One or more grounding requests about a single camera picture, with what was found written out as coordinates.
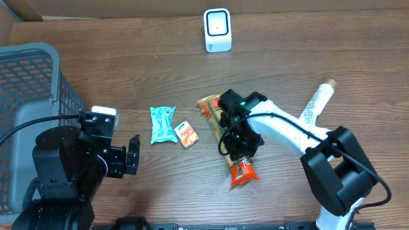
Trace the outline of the teal snack packet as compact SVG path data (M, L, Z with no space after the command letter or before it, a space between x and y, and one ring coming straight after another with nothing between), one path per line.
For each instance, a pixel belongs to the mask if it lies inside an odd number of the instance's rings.
M176 107L150 107L152 121L151 144L158 142L178 142L172 122Z

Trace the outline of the spaghetti pasta packet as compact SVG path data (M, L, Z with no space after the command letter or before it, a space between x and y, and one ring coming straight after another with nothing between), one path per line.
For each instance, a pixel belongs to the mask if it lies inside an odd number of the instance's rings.
M220 94L215 94L197 101L197 105L207 118L210 128L217 141L220 141L220 138L225 131L225 128L220 126L222 109L218 105L219 100ZM224 156L224 160L226 161L231 173L231 187L247 183L250 180L260 180L247 157L243 157L238 160L231 160L230 156L226 155Z

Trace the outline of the white tube with gold cap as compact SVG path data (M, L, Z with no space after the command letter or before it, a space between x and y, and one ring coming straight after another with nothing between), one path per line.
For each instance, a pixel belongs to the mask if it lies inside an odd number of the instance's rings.
M324 83L320 84L301 113L299 120L309 127L314 127L318 117L335 93L336 87L337 83L333 79L327 79Z

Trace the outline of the orange snack packet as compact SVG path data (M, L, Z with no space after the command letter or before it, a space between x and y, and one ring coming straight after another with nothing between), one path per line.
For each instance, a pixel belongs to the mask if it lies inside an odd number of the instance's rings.
M181 122L176 128L174 128L174 131L185 149L190 148L199 140L199 137L188 121Z

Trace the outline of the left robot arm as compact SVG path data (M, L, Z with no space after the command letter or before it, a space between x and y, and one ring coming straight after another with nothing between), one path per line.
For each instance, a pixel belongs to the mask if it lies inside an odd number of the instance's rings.
M70 118L78 125L56 126L36 137L32 156L37 176L26 190L13 229L90 229L95 218L92 200L104 178L136 174L139 135L128 146L112 146L115 115L80 111L28 121L14 131Z

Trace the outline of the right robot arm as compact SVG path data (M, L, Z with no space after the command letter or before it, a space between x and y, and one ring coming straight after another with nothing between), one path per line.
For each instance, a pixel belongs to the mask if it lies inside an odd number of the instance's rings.
M219 141L221 155L232 160L253 157L264 144L262 137L271 138L300 159L321 204L312 229L356 228L353 219L366 207L363 200L380 177L350 130L308 126L258 92L243 98L229 89L218 105L226 129Z

